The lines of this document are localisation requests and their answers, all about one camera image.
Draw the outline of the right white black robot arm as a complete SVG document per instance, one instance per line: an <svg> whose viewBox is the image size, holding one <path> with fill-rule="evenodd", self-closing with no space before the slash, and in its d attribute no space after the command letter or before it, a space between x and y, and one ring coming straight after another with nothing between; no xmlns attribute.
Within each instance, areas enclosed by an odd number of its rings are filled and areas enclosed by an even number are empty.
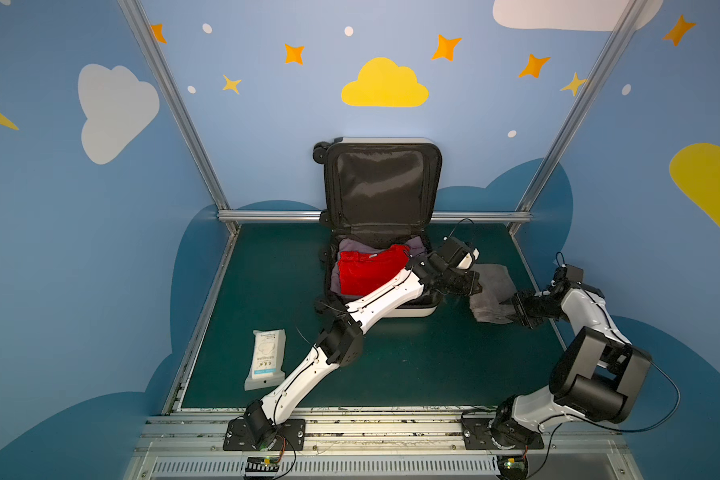
<svg viewBox="0 0 720 480"><path fill-rule="evenodd" d="M631 413L652 366L652 357L624 336L606 308L601 290L583 282L581 269L562 264L546 290L517 292L510 319L533 329L563 320L575 338L555 364L546 387L508 398L491 423L505 448L534 445L565 422L623 422Z"/></svg>

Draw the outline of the grey towel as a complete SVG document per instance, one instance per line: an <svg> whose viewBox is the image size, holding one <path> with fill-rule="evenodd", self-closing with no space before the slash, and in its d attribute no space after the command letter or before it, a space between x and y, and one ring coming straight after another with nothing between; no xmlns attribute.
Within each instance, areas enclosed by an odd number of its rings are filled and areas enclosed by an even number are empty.
<svg viewBox="0 0 720 480"><path fill-rule="evenodd" d="M496 325L511 324L515 314L512 297L517 292L506 266L500 264L476 264L473 271L479 274L480 293L469 298L470 310L479 323Z"/></svg>

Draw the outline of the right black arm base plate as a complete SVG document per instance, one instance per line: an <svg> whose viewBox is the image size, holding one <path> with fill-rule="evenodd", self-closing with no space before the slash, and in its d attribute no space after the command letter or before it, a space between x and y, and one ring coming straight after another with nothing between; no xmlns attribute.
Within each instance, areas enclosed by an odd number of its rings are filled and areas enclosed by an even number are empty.
<svg viewBox="0 0 720 480"><path fill-rule="evenodd" d="M487 417L469 417L462 418L460 423L467 450L540 450L544 447L540 433L512 419L497 422Z"/></svg>

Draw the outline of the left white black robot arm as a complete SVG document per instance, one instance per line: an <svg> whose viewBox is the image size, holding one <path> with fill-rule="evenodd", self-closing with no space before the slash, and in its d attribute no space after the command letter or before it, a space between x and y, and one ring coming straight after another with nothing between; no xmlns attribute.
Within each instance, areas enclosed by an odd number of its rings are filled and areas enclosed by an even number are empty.
<svg viewBox="0 0 720 480"><path fill-rule="evenodd" d="M368 295L344 304L327 304L329 318L304 360L273 391L251 402L243 420L253 444L271 444L298 404L331 372L362 354L365 334L401 305L435 290L471 296L478 293L479 274L472 269L479 250L454 236L439 249L408 260L395 276Z"/></svg>

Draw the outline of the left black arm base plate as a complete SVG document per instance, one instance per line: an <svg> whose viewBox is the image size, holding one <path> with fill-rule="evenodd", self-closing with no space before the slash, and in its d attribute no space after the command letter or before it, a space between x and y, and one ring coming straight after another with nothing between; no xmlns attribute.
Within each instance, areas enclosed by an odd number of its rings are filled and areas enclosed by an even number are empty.
<svg viewBox="0 0 720 480"><path fill-rule="evenodd" d="M223 451L279 451L282 447L302 451L306 434L306 422L302 419L287 420L278 426L264 426L255 431L242 417L231 420L223 438Z"/></svg>

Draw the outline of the purple pants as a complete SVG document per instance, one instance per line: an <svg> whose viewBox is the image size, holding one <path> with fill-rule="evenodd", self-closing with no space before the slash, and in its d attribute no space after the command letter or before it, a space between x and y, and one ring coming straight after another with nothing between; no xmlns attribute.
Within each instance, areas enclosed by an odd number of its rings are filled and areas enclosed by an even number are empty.
<svg viewBox="0 0 720 480"><path fill-rule="evenodd" d="M410 249L409 260L413 257L416 257L421 254L425 254L427 252L427 248L424 245L424 243L420 237L413 237L413 238L409 239L408 241L406 241L404 244L393 244L393 245L407 245ZM340 295L344 298L360 298L360 297L355 297L355 296L344 296L338 292L339 282L338 282L337 262L339 259L339 254L341 252L343 252L343 251L359 251L359 252L363 252L363 253L379 253L379 252L382 252L387 249L373 248L373 247L370 247L368 245L365 245L361 242L358 242L358 241L355 241L355 240L352 240L349 238L342 239L339 243L339 251L337 254L337 261L334 264L334 266L332 267L332 271L331 271L331 275L330 275L330 284L329 284L330 291L333 292L334 294Z"/></svg>

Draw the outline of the red t-shirt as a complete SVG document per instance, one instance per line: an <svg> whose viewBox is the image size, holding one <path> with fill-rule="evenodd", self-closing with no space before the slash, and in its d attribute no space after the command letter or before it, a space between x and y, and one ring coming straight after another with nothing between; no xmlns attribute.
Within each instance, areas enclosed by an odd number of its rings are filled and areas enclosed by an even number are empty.
<svg viewBox="0 0 720 480"><path fill-rule="evenodd" d="M338 292L363 297L394 278L409 261L407 245L392 245L379 253L343 251L339 254Z"/></svg>

